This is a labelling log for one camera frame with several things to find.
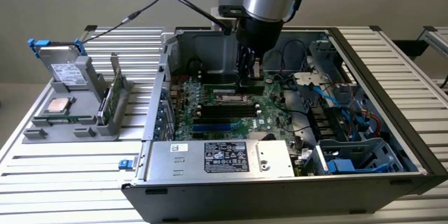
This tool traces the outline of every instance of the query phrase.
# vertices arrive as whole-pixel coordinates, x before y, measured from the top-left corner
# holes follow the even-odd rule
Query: capacitor
[[[271,78],[265,78],[264,82],[265,82],[265,84],[271,85],[273,83],[273,80]]]

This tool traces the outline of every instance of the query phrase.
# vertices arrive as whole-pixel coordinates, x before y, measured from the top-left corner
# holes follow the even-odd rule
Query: motherboard
[[[245,95],[235,94],[235,83],[209,85],[197,77],[180,79],[172,86],[175,140],[260,140],[267,137],[293,143],[289,114],[275,105],[275,102],[283,104],[285,99],[273,77],[265,80],[263,95]]]

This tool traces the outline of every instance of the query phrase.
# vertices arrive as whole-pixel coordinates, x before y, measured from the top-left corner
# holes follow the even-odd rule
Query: blue cap
[[[327,165],[331,173],[355,173],[353,163],[349,159],[333,159],[327,162]]]
[[[51,41],[49,40],[39,40],[37,42],[36,42],[36,47],[47,47],[47,46],[49,46],[49,44],[51,44]]]

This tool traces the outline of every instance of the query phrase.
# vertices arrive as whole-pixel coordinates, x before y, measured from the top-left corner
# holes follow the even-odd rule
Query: metal frame
[[[411,83],[395,78],[395,73],[408,73],[411,70],[404,64],[397,65],[399,60],[392,58],[397,56],[396,53],[384,51],[385,42],[372,46],[380,41],[380,37],[369,27],[340,27],[339,29],[429,149],[448,168],[448,134],[439,132],[439,127],[431,126],[432,123],[439,123],[437,120],[447,118],[445,110],[440,109],[445,106],[441,102],[429,103],[437,101],[433,90],[428,88],[429,84],[424,80],[413,80]],[[124,54],[120,58],[123,73],[128,80],[136,82],[120,142],[43,144],[32,147],[23,145],[16,137],[29,125],[29,118],[51,90],[49,86],[44,88],[0,150],[0,223],[145,223],[119,192],[119,183],[115,180],[131,181],[133,177],[133,172],[117,172],[117,162],[125,157],[133,157],[141,150],[143,125],[153,82],[152,73],[157,68],[152,62],[159,61],[160,57],[157,51],[137,48],[153,48],[153,44],[143,42],[159,39],[160,43],[160,33],[161,29],[121,28],[109,37],[97,40],[107,43],[88,46],[95,48],[89,51],[95,68],[104,74],[112,72],[105,62],[111,51],[99,50],[99,48],[109,48],[109,50],[133,48],[120,50]],[[351,76],[347,67],[343,66],[343,68]],[[420,196],[404,196],[375,214],[269,219],[256,222],[372,224],[419,221],[440,224],[448,221],[447,188],[445,182]]]
[[[419,40],[424,40],[448,59],[448,27],[425,26],[424,28]]]
[[[383,117],[387,117],[388,127],[397,138],[403,138],[407,145],[409,146],[411,152],[407,151],[409,159],[419,166],[423,165],[424,169],[420,169],[417,173],[395,173],[395,174],[373,174],[373,175],[339,175],[327,177],[300,177],[300,178],[276,178],[276,179],[239,179],[232,180],[229,178],[223,178],[216,181],[204,181],[200,179],[189,179],[188,181],[137,181],[133,183],[127,183],[121,186],[121,191],[125,194],[128,200],[133,204],[139,213],[143,214],[143,218],[148,222],[165,222],[165,221],[204,221],[204,220],[220,220],[220,219],[233,219],[233,218],[249,218],[249,217],[269,217],[269,216],[284,216],[291,215],[295,211],[289,208],[300,198],[299,191],[295,188],[301,188],[304,191],[311,191],[315,185],[319,185],[320,192],[316,195],[332,194],[332,197],[337,199],[344,198],[345,207],[336,206],[331,201],[319,200],[320,197],[307,200],[305,203],[296,203],[295,207],[299,207],[303,211],[301,214],[307,213],[313,215],[328,214],[328,209],[333,210],[335,214],[341,214],[344,212],[373,212],[380,207],[381,204],[387,204],[399,195],[389,191],[388,195],[383,195],[380,203],[377,199],[371,198],[369,195],[379,193],[380,191],[387,191],[391,186],[400,191],[403,194],[423,194],[437,184],[444,182],[448,178],[448,172],[443,165],[440,164],[437,158],[431,152],[428,146],[425,145],[421,137],[419,136],[416,130],[413,129],[411,123],[405,119],[403,113],[400,112],[396,104],[393,103],[387,92],[383,90],[379,81],[375,79],[368,67],[357,56],[351,44],[344,38],[341,32],[337,28],[315,28],[315,27],[300,27],[293,28],[299,31],[304,30],[327,30],[333,45],[336,46],[344,61],[347,62],[348,68],[355,72],[355,78],[359,84],[364,87],[365,92],[375,105],[381,112]],[[145,165],[139,171],[139,174],[148,174],[148,163],[151,161],[151,156],[145,157]],[[368,188],[353,189],[355,182],[363,181],[361,184],[368,184]],[[340,190],[333,191],[328,189],[333,184],[344,183],[345,187],[339,187]],[[284,198],[283,188],[289,188],[289,197]],[[252,194],[244,194],[244,191],[253,190],[259,188],[257,197],[265,200],[263,207],[260,209],[255,208],[249,202],[253,201]],[[231,197],[235,196],[235,192],[239,193],[239,202],[245,205],[245,213],[237,212],[236,207],[231,207],[232,203]],[[219,203],[211,203],[204,206],[204,202],[209,202],[209,196],[213,195],[220,198]],[[349,203],[357,202],[357,208],[351,208]],[[225,208],[235,212],[232,216],[224,215],[220,212],[213,211],[216,208]],[[323,209],[316,209],[311,206],[320,205]],[[201,217],[195,214],[197,209],[207,214]]]

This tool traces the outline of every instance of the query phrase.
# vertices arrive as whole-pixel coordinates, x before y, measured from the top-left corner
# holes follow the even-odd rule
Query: power supply label
[[[249,171],[245,142],[204,143],[204,159],[207,173]]]

